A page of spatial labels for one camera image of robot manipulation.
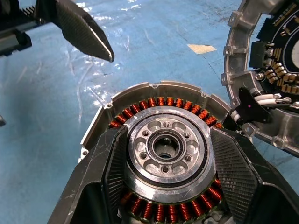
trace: blue floor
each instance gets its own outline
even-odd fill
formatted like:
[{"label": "blue floor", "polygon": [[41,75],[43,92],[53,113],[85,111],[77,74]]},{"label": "blue floor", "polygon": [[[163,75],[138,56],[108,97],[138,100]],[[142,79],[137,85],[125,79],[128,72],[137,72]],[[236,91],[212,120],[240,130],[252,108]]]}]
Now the blue floor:
[{"label": "blue floor", "polygon": [[[54,25],[28,32],[33,47],[0,59],[0,114],[7,121],[0,128],[0,223],[47,222],[78,162],[84,132],[111,95],[140,82],[175,80],[228,101],[222,50],[240,2],[80,3],[107,34],[113,63],[80,53]],[[197,55],[187,44],[217,50]],[[256,146],[299,192],[299,160],[258,140]]]}]

